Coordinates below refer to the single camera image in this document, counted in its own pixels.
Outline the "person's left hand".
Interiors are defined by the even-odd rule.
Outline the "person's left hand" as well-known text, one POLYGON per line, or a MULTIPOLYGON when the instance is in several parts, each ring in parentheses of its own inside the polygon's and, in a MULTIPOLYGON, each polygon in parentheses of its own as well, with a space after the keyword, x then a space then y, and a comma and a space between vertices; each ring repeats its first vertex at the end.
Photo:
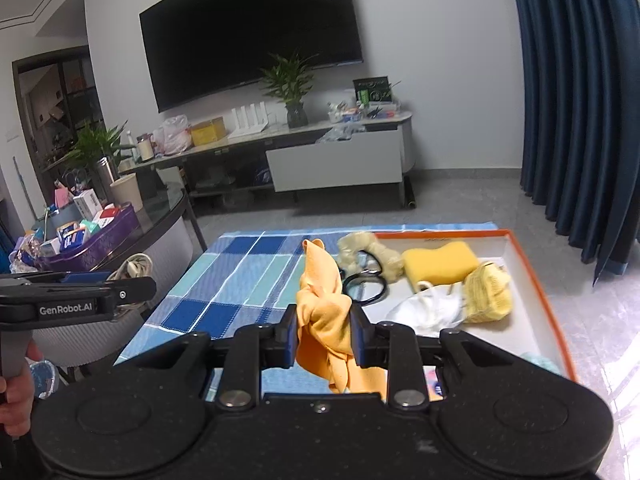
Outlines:
POLYGON ((1 392, 6 402, 1 404, 1 425, 10 437, 23 437, 30 429, 30 414, 35 399, 35 385, 29 362, 41 361, 42 352, 35 341, 29 341, 21 373, 13 378, 1 378, 1 392))

